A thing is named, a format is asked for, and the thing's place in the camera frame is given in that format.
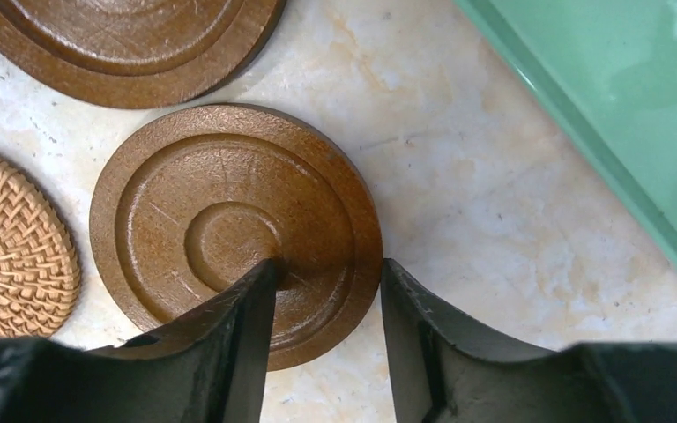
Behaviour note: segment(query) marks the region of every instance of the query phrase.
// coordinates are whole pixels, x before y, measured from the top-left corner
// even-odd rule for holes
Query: scratch
[[[521,297],[525,298],[525,295],[523,295],[523,291],[520,291],[520,288],[518,288],[512,280],[508,277],[504,277],[505,282],[507,282],[507,285],[510,286],[510,288],[514,289],[516,293],[519,293]]]
[[[166,218],[172,220],[172,222],[175,223],[176,225],[178,225],[178,226],[180,225],[179,223],[177,223],[177,220],[173,219],[169,214],[163,212],[162,209],[159,208],[159,207],[157,207],[157,205],[156,205],[155,203],[149,203],[149,205],[150,205],[154,210],[156,210],[157,212],[159,212],[162,216],[164,216],[164,217],[166,217]]]
[[[219,159],[219,166],[221,167],[222,178],[224,179],[224,189],[227,193],[227,201],[230,201],[232,200],[233,187],[229,185],[229,179],[227,178],[227,165],[225,164],[226,159],[220,155],[218,155],[217,158]]]
[[[309,288],[309,289],[312,289],[312,288],[313,288],[312,285],[309,284],[308,281],[306,281],[305,279],[300,278],[299,276],[297,276],[297,275],[294,274],[294,273],[290,273],[290,274],[291,274],[292,276],[294,276],[294,278],[297,279],[298,282],[300,282],[301,284],[305,285],[307,288]]]
[[[411,134],[407,135],[398,135],[395,137],[389,137],[389,138],[383,138],[379,139],[377,141],[371,141],[361,147],[362,150],[372,150],[377,147],[382,147],[383,145],[390,144],[390,143],[396,143],[403,141],[405,143],[409,143],[411,140],[416,139],[416,138],[421,138],[421,137],[434,137],[438,135],[436,131],[433,130],[423,130],[419,132],[412,132]]]
[[[258,183],[258,177],[256,174],[256,161],[253,159],[253,156],[250,156],[248,159],[248,179],[249,179],[249,184],[248,184],[248,194],[253,191],[253,187],[256,186]]]
[[[191,293],[194,297],[196,297],[197,300],[202,300],[202,298],[197,293],[194,293],[193,290],[190,289],[190,286],[188,286],[187,284],[182,284],[182,287],[185,288],[185,290]]]
[[[215,233],[214,233],[214,236],[216,236],[219,240],[222,241],[223,244],[227,245],[228,247],[230,247],[230,248],[232,248],[232,249],[237,249],[237,250],[240,249],[240,246],[239,246],[239,245],[234,244],[234,243],[232,242],[232,240],[229,240],[229,239],[225,238],[225,237],[222,236],[219,232],[215,232]]]
[[[92,27],[95,29],[91,37],[92,39],[100,38],[101,34],[105,34],[109,38],[109,40],[108,39],[104,40],[104,43],[106,44],[112,45],[114,43],[117,46],[121,46],[123,48],[133,47],[137,52],[141,51],[144,48],[144,46],[141,46],[133,38],[123,37],[118,32],[119,28],[116,28],[115,26],[112,25],[105,26],[103,23],[103,24],[93,24]]]

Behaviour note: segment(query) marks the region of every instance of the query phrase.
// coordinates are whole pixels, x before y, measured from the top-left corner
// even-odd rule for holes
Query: green tray
[[[677,0],[456,0],[677,266]]]

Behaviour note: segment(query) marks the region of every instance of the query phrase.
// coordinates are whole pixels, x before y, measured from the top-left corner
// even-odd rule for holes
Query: rattan weave
[[[0,338],[49,336],[78,296],[76,251],[56,212],[0,159]]]

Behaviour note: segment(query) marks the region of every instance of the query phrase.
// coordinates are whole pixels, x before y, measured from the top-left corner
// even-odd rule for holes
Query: marble countertop
[[[222,101],[328,135],[371,190],[385,255],[482,322],[550,348],[677,340],[677,272],[451,0],[290,0],[240,77],[160,110],[73,100],[0,55],[0,154],[53,200],[84,270],[55,340],[91,348],[139,333],[93,263],[94,184],[141,125]],[[262,420],[393,421],[379,298],[332,351],[268,374]]]

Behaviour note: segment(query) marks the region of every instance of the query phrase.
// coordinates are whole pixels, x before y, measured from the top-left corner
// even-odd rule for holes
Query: brown wooden coaster
[[[57,91],[157,108],[210,90],[252,60],[286,0],[10,0],[0,52]]]
[[[103,169],[90,211],[105,285],[142,330],[279,258],[269,369],[329,351],[375,297],[383,246],[348,158],[294,118],[190,108],[147,124]]]
[[[56,212],[0,159],[0,338],[51,335],[78,287],[77,254]]]

